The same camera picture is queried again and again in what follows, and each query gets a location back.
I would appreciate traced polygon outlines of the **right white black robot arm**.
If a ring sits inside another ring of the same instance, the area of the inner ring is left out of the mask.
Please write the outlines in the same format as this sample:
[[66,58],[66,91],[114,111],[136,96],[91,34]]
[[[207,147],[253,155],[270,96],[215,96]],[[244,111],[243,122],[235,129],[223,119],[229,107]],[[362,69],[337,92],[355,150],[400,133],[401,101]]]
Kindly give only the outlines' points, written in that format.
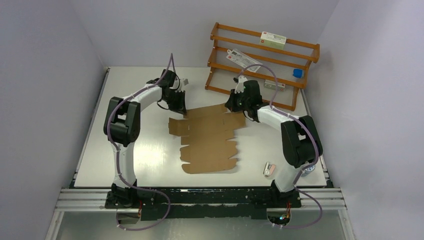
[[298,181],[307,168],[315,166],[323,153],[318,131],[311,116],[296,116],[264,102],[255,80],[235,78],[225,107],[257,123],[266,124],[281,134],[282,153],[287,165],[274,177],[270,202],[282,207],[298,190]]

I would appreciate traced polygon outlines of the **brown cardboard box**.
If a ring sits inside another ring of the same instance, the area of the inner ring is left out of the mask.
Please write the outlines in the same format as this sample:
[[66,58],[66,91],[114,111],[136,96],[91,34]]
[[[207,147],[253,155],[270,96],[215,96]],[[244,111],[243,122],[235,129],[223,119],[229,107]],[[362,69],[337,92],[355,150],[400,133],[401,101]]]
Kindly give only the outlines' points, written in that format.
[[228,171],[237,165],[235,130],[246,126],[242,112],[224,104],[189,109],[183,119],[169,118],[169,134],[180,137],[180,160],[187,174]]

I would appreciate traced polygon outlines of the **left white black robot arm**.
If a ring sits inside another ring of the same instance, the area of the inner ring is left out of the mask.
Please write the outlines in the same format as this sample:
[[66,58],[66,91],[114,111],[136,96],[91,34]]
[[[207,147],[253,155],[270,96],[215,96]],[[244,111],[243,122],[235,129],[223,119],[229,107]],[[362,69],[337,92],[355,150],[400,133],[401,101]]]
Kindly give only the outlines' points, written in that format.
[[153,103],[164,101],[167,110],[186,115],[185,86],[189,81],[164,69],[137,92],[109,100],[103,132],[114,154],[114,180],[106,206],[132,208],[139,202],[134,170],[134,147],[141,131],[141,113]]

